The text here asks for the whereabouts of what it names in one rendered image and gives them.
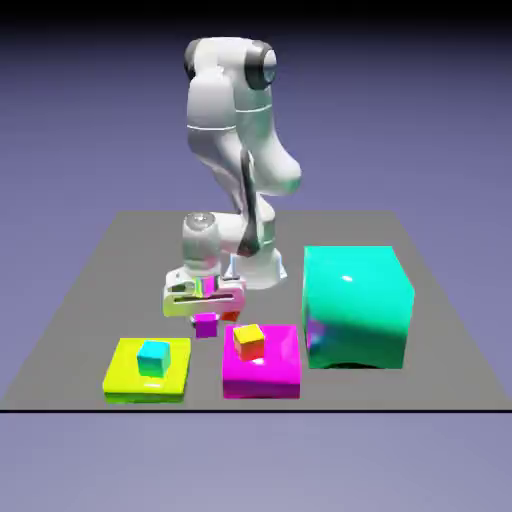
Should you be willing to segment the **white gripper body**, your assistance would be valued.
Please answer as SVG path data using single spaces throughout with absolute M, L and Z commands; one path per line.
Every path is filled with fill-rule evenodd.
M 164 288 L 162 312 L 165 317 L 240 312 L 245 306 L 245 292 L 241 279 L 189 278 Z

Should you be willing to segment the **small purple cube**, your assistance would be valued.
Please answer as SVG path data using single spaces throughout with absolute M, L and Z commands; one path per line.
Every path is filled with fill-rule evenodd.
M 197 339 L 215 338 L 218 331 L 219 315 L 215 312 L 204 312 L 195 315 L 196 325 L 194 326 Z

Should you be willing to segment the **small cyan cube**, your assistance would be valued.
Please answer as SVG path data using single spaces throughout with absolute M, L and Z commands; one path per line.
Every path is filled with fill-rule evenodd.
M 163 378 L 170 363 L 170 344 L 165 341 L 145 340 L 137 353 L 137 366 L 141 376 Z

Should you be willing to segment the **small orange cube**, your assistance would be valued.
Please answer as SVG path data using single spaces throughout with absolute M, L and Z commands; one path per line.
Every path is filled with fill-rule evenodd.
M 233 339 L 235 350 L 241 361 L 264 358 L 265 335 L 258 324 L 235 327 Z

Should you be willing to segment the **large yellow box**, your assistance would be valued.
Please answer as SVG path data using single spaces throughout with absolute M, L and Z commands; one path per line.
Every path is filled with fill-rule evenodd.
M 171 363 L 163 378 L 141 376 L 137 353 L 145 340 L 170 344 Z M 105 374 L 102 388 L 109 403 L 176 403 L 185 396 L 191 358 L 189 338 L 121 338 Z

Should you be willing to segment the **large magenta box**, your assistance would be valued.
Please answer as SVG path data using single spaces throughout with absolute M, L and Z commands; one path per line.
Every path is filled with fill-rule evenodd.
M 298 399 L 301 356 L 294 324 L 261 324 L 264 356 L 242 361 L 235 348 L 234 329 L 224 331 L 222 385 L 225 399 Z

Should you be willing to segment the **large teal box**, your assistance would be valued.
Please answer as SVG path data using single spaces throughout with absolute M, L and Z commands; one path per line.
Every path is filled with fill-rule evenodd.
M 414 299 L 391 246 L 306 246 L 302 325 L 309 367 L 402 368 Z

